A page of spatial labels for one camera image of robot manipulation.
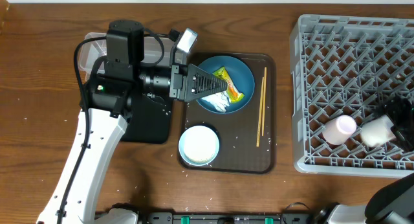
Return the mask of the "white plastic cup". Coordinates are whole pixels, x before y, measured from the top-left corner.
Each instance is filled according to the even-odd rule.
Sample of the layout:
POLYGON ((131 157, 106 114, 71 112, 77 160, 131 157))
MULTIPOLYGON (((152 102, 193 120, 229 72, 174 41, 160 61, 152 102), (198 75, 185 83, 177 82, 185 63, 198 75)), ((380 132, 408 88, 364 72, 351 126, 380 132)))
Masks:
POLYGON ((387 115, 383 115, 362 126, 360 136, 362 142, 368 147, 378 147, 396 139, 391 128, 394 126, 387 115))

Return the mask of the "yellow snack wrapper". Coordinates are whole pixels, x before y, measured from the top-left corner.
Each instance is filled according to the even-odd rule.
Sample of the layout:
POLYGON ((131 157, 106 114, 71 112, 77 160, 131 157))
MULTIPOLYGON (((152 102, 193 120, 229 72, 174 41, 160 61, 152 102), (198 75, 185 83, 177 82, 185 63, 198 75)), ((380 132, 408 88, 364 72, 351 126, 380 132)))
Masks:
POLYGON ((221 68, 217 69, 215 72, 213 72, 213 75, 224 80, 227 83, 226 94, 230 99, 230 103, 238 103, 245 97, 245 95, 239 92, 236 88, 233 80, 226 70, 226 67, 222 66, 221 68))

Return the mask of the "light blue bowl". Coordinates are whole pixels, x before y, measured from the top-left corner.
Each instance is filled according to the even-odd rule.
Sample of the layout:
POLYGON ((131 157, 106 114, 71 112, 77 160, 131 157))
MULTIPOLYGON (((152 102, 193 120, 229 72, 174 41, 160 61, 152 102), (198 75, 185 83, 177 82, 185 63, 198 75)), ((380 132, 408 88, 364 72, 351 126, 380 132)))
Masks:
POLYGON ((218 155, 218 135, 207 126, 192 126, 179 139, 179 153, 184 162, 192 166, 210 164, 218 155))

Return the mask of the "pink plastic cup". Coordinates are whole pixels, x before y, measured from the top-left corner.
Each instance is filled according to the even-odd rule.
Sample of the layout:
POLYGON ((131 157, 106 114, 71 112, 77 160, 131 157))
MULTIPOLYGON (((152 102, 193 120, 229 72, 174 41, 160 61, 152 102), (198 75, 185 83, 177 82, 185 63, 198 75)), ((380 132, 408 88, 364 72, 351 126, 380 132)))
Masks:
POLYGON ((355 120, 348 115, 341 115, 330 120, 322 132, 323 138, 332 145, 341 145, 356 131, 355 120))

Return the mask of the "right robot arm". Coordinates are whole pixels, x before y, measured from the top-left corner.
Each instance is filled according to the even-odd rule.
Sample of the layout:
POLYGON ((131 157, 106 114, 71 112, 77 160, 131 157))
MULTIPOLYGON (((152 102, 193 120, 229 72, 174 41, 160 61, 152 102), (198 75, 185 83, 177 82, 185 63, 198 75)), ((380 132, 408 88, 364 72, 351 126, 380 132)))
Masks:
MULTIPOLYGON (((375 110, 376 118, 361 128, 369 147, 391 140, 406 153, 413 152, 413 102, 395 96, 375 110)), ((413 223, 413 174, 380 189, 366 205, 333 203, 319 211, 314 223, 413 223)))

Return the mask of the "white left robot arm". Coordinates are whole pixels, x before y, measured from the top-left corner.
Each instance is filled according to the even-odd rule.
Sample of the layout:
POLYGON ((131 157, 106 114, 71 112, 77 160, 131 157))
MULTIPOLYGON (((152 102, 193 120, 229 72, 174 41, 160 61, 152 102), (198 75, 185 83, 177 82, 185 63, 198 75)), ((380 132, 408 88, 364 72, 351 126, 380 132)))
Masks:
POLYGON ((163 104, 168 99, 190 102, 226 90, 226 82, 214 75, 176 61, 177 51, 191 51, 196 32, 169 32, 173 46, 167 68, 159 61, 145 61, 147 36, 162 39, 131 20, 111 22, 102 36, 107 52, 94 61, 89 78, 78 82, 81 110, 76 136, 38 223, 138 223, 139 213, 129 204, 115 204, 108 213, 96 216, 110 160, 133 118, 134 96, 144 95, 163 104))

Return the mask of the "grey dishwasher rack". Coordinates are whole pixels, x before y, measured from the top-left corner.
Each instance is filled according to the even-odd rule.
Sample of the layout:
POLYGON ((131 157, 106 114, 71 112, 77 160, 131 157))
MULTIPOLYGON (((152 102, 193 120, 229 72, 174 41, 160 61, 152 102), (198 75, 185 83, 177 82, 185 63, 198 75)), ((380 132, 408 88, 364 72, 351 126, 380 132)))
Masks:
POLYGON ((413 21, 302 15, 290 34, 295 169, 306 174, 401 178, 413 153, 395 141, 366 146, 359 133, 340 145, 323 138, 340 115, 358 126, 390 98, 413 99, 413 21))

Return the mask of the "dark blue plate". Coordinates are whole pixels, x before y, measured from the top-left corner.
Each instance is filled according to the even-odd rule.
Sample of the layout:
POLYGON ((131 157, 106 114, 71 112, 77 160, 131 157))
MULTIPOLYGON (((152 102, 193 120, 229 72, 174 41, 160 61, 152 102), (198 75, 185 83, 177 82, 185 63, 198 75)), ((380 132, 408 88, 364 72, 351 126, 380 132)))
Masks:
MULTIPOLYGON (((226 108, 226 114, 234 113, 244 108, 252 99, 255 91, 256 82, 254 80, 252 71, 248 67, 248 65, 245 62, 242 62, 240 59, 237 59, 233 56, 213 56, 199 64, 199 67, 201 69, 210 74, 213 74, 213 72, 215 72, 222 66, 226 67, 226 70, 228 71, 228 74, 233 80, 238 91, 245 95, 245 97, 240 102, 233 104, 230 103, 230 106, 226 108)), ((218 114, 225 114, 216 111, 211 104, 207 103, 202 99, 198 99, 197 102, 208 111, 218 114)))

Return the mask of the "black plastic tray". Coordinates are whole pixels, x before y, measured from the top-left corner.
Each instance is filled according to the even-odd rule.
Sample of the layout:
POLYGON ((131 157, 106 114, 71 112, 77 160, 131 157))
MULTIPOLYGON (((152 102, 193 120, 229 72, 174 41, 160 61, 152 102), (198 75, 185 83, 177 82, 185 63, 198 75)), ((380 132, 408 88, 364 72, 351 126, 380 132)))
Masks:
POLYGON ((173 101, 145 95, 130 98, 131 112, 126 116, 128 127, 121 141, 162 144, 169 137, 173 101))

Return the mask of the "wooden chopstick right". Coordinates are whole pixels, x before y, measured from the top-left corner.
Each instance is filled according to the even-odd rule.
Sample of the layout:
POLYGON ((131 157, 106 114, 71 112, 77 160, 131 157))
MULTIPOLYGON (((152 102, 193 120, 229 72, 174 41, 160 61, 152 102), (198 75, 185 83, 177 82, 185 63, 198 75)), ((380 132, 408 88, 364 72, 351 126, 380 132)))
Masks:
POLYGON ((265 106, 266 106, 266 92, 267 92, 267 67, 264 68, 263 77, 263 104, 262 104, 262 119, 261 119, 261 136, 264 136, 265 132, 265 106))

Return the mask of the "wooden chopstick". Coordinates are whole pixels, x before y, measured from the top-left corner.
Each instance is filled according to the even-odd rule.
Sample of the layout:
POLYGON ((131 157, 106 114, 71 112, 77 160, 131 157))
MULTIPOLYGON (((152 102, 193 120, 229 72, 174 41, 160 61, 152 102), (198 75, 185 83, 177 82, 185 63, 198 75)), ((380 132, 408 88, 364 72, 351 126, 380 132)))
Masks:
POLYGON ((266 92, 267 92, 267 67, 264 68, 263 77, 263 104, 262 104, 262 119, 261 119, 261 136, 264 136, 265 132, 265 106, 266 106, 266 92))
POLYGON ((263 110, 263 92, 264 92, 264 77, 261 80, 261 93, 260 93, 260 102, 259 102, 259 116, 257 122, 257 137, 256 137, 256 148, 260 145, 260 136, 261 136, 261 119, 262 119, 262 110, 263 110))

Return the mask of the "brown serving tray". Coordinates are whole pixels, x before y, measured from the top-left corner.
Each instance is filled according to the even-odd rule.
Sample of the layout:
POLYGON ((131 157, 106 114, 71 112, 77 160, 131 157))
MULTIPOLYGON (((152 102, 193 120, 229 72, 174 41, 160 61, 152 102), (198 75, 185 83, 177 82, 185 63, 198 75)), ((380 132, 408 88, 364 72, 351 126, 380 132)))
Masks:
POLYGON ((192 126, 207 126, 219 137, 220 148, 216 158, 198 170, 215 172, 234 172, 245 174, 265 174, 273 168, 276 157, 276 136, 274 133, 274 83, 276 64, 266 54, 197 52, 189 62, 199 66, 213 56, 233 56, 245 62, 251 69, 256 82, 255 91, 249 103, 234 113, 218 114, 203 108, 196 100, 184 108, 182 130, 192 126), (257 122, 261 80, 267 67, 267 92, 265 106, 265 132, 260 136, 260 145, 256 148, 257 122))

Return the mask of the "wooden chopstick left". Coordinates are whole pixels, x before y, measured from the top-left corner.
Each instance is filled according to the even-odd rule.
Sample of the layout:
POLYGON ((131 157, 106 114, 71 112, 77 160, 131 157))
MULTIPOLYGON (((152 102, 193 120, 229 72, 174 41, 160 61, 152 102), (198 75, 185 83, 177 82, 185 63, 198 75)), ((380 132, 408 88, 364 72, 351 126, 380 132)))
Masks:
POLYGON ((263 92, 264 92, 264 77, 261 80, 261 93, 260 93, 260 102, 259 102, 259 116, 257 122, 257 137, 256 137, 256 148, 260 145, 260 136, 261 136, 261 119, 262 119, 262 110, 263 110, 263 92))

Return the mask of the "clear plastic bin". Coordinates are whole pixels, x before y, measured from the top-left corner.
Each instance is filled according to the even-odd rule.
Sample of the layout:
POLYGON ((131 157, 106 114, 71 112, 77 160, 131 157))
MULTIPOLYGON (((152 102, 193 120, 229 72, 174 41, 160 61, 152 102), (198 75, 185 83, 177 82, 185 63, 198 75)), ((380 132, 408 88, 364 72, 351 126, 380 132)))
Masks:
MULTIPOLYGON (((104 37, 104 36, 106 36, 106 33, 90 32, 85 36, 85 39, 98 38, 98 37, 104 37)), ((162 41, 164 45, 164 57, 162 61, 157 65, 158 66, 157 68, 161 69, 161 71, 168 70, 169 63, 170 63, 170 56, 171 56, 170 50, 172 49, 175 42, 169 39, 168 35, 157 34, 157 36, 160 38, 160 40, 162 41)), ((102 56, 106 56, 106 55, 107 55, 106 39, 92 41, 82 46, 82 48, 80 49, 78 67, 79 67, 79 71, 83 71, 86 73, 86 77, 85 77, 86 80, 88 80, 91 75, 91 71, 93 69, 93 65, 95 61, 98 58, 102 56)), ((149 33, 145 33, 144 34, 144 60, 143 62, 144 63, 156 62, 160 58, 160 55, 161 55, 161 48, 160 48, 159 42, 153 36, 149 35, 149 33)), ((175 62, 186 64, 187 54, 177 49, 175 53, 175 62)), ((101 64, 98 71, 96 72, 96 77, 98 77, 98 74, 106 74, 104 63, 101 64)), ((104 85, 104 82, 98 82, 97 86, 99 87, 99 91, 103 91, 105 89, 109 90, 109 85, 104 85)))

